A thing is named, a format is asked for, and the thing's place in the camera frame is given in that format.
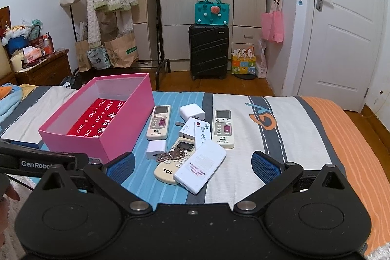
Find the person's left hand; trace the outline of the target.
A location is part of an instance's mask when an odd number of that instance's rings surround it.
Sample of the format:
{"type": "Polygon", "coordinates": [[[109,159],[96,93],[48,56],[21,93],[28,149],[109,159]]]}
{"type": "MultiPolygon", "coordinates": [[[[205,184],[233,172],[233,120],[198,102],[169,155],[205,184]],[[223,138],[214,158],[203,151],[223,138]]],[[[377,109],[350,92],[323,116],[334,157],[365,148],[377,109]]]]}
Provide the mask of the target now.
{"type": "Polygon", "coordinates": [[[5,244],[5,235],[4,231],[9,226],[9,201],[8,199],[12,199],[14,201],[19,201],[20,197],[19,194],[15,191],[14,187],[11,185],[9,178],[1,174],[1,207],[0,207],[0,214],[1,214],[1,226],[0,226],[0,242],[1,242],[1,248],[5,244]]]}

